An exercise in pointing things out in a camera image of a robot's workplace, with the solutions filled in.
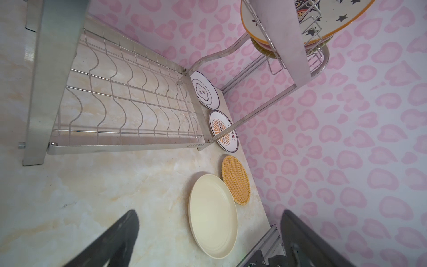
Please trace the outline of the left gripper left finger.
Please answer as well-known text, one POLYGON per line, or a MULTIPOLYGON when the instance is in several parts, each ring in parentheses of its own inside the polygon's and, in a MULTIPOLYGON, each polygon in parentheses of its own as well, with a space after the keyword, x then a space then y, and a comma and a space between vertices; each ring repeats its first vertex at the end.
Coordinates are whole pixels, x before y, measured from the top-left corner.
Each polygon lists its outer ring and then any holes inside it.
POLYGON ((129 266, 139 228, 137 213, 135 210, 129 210, 65 266, 129 266))

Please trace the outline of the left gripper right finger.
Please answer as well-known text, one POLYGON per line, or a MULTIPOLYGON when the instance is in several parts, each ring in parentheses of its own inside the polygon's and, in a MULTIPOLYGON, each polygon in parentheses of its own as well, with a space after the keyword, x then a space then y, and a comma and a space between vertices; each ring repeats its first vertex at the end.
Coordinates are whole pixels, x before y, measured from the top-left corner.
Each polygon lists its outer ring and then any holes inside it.
POLYGON ((281 237, 289 267, 352 267, 291 210, 281 217, 281 237))

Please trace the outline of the cream plain plate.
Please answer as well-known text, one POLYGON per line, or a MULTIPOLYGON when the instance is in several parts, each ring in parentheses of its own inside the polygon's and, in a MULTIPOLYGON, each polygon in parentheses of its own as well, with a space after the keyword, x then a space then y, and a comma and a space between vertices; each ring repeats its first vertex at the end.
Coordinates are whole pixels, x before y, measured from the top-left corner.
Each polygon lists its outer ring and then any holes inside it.
POLYGON ((199 248, 214 259, 223 259, 233 250, 238 236, 238 213, 226 184, 212 174, 194 183, 189 197, 191 232, 199 248))

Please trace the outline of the orange woven plate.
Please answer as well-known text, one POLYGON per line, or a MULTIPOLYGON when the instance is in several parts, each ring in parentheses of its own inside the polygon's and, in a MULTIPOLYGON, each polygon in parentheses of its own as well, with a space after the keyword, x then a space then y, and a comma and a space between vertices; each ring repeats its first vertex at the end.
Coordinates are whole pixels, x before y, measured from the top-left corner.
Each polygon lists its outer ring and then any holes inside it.
POLYGON ((221 175, 234 201, 239 205, 248 204, 251 197, 251 186, 242 163, 234 156, 226 156, 221 164, 221 175))

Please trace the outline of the yellow woven plate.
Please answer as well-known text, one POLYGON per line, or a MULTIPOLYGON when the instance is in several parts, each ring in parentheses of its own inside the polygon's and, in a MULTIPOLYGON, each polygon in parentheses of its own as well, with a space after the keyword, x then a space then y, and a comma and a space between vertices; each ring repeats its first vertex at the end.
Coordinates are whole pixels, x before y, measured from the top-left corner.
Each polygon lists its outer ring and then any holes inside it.
POLYGON ((265 49, 263 49, 262 47, 259 47, 258 45, 254 45, 253 44, 253 46, 261 53, 261 54, 263 54, 264 56, 267 56, 267 57, 269 57, 269 58, 271 58, 271 59, 276 59, 276 56, 275 56, 275 54, 274 54, 274 52, 273 51, 268 51, 268 50, 265 50, 265 49))

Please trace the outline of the white star cartoon plate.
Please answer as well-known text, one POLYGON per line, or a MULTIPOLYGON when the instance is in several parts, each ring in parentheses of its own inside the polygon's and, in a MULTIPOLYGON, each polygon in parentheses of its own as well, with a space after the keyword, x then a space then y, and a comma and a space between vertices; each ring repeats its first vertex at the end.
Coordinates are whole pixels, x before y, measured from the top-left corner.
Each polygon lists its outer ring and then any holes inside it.
POLYGON ((258 43, 279 49, 314 45, 359 18, 373 1, 242 1, 244 29, 258 43))

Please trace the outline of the pink bear plate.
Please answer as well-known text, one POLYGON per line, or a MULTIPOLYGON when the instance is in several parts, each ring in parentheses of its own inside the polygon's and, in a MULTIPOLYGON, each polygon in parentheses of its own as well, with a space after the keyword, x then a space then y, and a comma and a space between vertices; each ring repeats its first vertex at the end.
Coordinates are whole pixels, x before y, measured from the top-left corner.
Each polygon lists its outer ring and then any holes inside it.
MULTIPOLYGON (((305 46, 306 54, 309 55, 309 54, 313 53, 315 51, 315 49, 325 46, 332 38, 333 38, 333 36, 331 36, 325 40, 322 40, 321 42, 313 43, 313 44, 305 46)), ((265 50, 272 51, 272 48, 267 44, 259 43, 259 42, 255 41, 253 38, 251 38, 251 41, 254 45, 258 45, 259 47, 262 47, 265 50)))

